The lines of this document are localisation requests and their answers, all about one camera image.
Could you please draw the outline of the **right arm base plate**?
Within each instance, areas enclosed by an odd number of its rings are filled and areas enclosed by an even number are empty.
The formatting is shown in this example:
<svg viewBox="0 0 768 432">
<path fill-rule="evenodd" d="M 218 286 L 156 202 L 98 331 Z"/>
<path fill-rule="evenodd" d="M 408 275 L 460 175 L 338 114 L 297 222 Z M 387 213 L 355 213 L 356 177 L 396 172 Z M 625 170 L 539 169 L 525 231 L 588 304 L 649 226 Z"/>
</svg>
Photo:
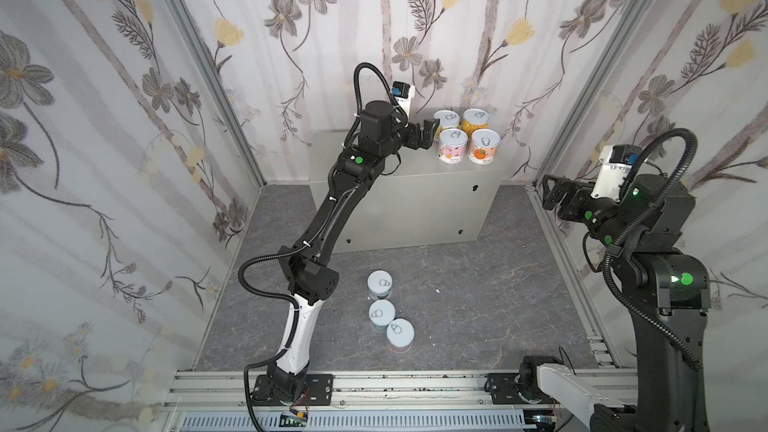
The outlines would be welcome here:
<svg viewBox="0 0 768 432">
<path fill-rule="evenodd" d="M 541 398 L 519 373 L 489 373 L 483 389 L 494 405 L 539 404 Z"/>
</svg>

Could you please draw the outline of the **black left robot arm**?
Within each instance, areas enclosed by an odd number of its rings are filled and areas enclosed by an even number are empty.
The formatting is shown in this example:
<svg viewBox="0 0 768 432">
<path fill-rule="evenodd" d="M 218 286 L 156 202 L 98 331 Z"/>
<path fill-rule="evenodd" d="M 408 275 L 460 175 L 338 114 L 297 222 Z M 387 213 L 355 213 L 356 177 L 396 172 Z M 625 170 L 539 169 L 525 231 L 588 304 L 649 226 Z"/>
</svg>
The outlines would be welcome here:
<svg viewBox="0 0 768 432">
<path fill-rule="evenodd" d="M 378 79 L 384 77 L 369 62 L 361 62 L 354 69 L 354 122 L 329 170 L 328 192 L 312 222 L 292 246 L 284 246 L 275 254 L 250 258 L 237 271 L 238 281 L 247 292 L 289 305 L 278 352 L 246 365 L 243 371 L 245 406 L 255 430 L 262 426 L 255 411 L 257 390 L 250 383 L 251 371 L 264 368 L 271 397 L 289 405 L 306 394 L 312 336 L 322 306 L 339 282 L 338 272 L 328 266 L 338 237 L 376 179 L 384 175 L 387 157 L 398 156 L 402 148 L 430 148 L 438 129 L 436 119 L 410 122 L 390 87 L 385 89 L 385 99 L 363 103 L 360 74 L 364 70 L 373 72 Z M 260 290 L 246 278 L 250 267 L 273 260 L 279 262 L 288 282 L 285 293 Z"/>
</svg>

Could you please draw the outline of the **yellow white label can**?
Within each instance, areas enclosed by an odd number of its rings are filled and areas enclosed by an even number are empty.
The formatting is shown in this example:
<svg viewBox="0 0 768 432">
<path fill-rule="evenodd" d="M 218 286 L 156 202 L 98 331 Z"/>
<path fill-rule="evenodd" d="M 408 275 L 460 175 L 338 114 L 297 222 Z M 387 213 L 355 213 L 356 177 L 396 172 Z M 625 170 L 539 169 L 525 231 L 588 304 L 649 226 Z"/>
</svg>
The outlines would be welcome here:
<svg viewBox="0 0 768 432">
<path fill-rule="evenodd" d="M 461 116 L 452 110 L 440 110 L 433 114 L 433 119 L 439 122 L 435 137 L 446 129 L 457 129 L 460 127 Z"/>
</svg>

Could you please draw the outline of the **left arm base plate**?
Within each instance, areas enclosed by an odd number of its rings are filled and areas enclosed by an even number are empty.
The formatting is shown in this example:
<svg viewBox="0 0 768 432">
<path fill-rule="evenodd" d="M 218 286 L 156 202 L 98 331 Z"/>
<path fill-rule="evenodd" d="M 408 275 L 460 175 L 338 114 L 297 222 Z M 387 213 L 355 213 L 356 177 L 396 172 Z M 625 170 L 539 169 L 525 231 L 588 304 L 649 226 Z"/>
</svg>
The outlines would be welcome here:
<svg viewBox="0 0 768 432">
<path fill-rule="evenodd" d="M 247 397 L 254 406 L 329 406 L 333 385 L 332 374 L 307 374 L 288 379 L 259 375 Z"/>
</svg>

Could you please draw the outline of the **purple label can front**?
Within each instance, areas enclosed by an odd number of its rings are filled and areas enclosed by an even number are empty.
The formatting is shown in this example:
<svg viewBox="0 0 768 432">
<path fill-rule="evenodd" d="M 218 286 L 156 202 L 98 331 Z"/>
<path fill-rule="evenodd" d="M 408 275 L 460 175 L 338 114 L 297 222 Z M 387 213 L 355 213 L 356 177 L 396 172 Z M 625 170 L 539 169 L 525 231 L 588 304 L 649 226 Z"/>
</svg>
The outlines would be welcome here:
<svg viewBox="0 0 768 432">
<path fill-rule="evenodd" d="M 390 348 L 397 352 L 407 352 L 415 339 L 412 323 L 404 318 L 396 318 L 387 327 L 386 337 Z"/>
</svg>

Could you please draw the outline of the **orange persimmon label can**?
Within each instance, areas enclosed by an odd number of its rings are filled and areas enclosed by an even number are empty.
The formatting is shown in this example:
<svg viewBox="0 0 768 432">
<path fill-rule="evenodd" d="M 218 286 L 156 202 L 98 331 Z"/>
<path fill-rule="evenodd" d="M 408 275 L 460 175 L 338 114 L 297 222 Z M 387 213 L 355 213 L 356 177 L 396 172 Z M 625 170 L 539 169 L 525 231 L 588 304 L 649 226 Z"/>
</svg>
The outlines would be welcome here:
<svg viewBox="0 0 768 432">
<path fill-rule="evenodd" d="M 474 131 L 469 142 L 469 160 L 478 165 L 492 163 L 500 143 L 501 136 L 493 130 L 484 128 Z"/>
</svg>

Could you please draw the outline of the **pink label can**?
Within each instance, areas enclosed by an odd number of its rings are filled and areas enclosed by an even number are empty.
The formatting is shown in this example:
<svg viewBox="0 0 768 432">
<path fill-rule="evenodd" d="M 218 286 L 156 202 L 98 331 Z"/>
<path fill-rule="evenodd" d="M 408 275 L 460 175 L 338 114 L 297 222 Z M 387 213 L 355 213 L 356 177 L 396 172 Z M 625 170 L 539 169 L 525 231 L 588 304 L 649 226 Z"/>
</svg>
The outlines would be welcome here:
<svg viewBox="0 0 768 432">
<path fill-rule="evenodd" d="M 438 158 L 447 164 L 457 164 L 463 159 L 466 151 L 468 136 L 458 128 L 447 128 L 439 135 Z"/>
</svg>

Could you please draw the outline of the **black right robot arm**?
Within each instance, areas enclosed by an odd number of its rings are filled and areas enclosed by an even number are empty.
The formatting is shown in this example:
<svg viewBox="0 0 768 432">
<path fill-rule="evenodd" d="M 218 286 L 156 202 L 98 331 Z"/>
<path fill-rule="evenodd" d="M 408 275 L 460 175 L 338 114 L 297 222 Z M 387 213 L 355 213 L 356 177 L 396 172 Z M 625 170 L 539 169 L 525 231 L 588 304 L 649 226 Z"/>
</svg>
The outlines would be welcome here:
<svg viewBox="0 0 768 432">
<path fill-rule="evenodd" d="M 592 431 L 707 431 L 703 338 L 711 305 L 709 276 L 675 246 L 696 200 L 681 178 L 698 148 L 685 128 L 647 146 L 610 146 L 597 180 L 546 175 L 542 206 L 581 223 L 600 242 L 595 270 L 632 317 L 638 396 L 634 406 L 601 400 L 556 358 L 528 356 L 518 396 L 560 403 Z"/>
</svg>

